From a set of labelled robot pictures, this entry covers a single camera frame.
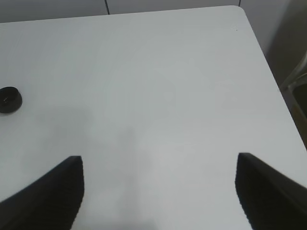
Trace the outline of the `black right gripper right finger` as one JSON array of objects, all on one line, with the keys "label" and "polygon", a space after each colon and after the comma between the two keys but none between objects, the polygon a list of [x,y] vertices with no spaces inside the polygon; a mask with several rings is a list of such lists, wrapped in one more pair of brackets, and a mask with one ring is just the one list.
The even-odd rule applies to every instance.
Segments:
[{"label": "black right gripper right finger", "polygon": [[238,155],[235,188],[252,229],[307,228],[307,189],[256,156]]}]

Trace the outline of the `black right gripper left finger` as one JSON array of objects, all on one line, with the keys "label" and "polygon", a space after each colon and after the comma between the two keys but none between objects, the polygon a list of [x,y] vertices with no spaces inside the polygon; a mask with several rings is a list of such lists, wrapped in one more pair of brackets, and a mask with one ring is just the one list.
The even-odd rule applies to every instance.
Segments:
[{"label": "black right gripper left finger", "polygon": [[70,230],[84,196],[83,161],[70,156],[0,203],[2,230]]}]

